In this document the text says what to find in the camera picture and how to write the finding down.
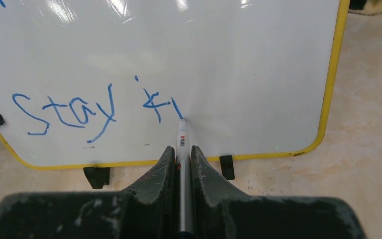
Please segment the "white blue marker pen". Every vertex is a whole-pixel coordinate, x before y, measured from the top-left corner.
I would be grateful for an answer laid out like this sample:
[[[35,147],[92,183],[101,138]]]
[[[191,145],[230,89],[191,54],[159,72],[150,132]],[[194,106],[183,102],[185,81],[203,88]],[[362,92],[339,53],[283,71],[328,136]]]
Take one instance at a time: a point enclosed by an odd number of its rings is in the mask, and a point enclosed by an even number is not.
[[[187,122],[182,119],[178,127],[175,152],[175,238],[193,239],[194,208],[191,179],[191,148]]]

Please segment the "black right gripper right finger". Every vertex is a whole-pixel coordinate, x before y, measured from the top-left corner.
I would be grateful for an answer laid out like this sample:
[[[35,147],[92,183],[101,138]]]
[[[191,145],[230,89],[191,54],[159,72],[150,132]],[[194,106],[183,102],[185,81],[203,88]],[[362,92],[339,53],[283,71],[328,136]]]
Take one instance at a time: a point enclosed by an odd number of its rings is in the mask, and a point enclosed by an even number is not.
[[[199,239],[364,239],[356,213],[333,197],[251,196],[191,149]]]

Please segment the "yellow framed whiteboard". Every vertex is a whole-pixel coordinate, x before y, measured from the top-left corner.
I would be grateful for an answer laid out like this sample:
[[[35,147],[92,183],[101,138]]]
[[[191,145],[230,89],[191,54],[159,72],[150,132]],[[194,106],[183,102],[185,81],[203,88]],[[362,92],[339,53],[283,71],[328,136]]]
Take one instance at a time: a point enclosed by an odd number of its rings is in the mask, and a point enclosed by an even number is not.
[[[347,0],[0,0],[0,139],[34,169],[323,140]]]

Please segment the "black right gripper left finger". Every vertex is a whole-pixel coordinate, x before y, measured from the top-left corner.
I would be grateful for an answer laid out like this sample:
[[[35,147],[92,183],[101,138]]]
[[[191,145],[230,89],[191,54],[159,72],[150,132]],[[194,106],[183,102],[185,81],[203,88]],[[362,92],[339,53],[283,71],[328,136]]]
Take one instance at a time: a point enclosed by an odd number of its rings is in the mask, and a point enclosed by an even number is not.
[[[174,149],[120,191],[35,192],[0,202],[0,239],[170,239]]]

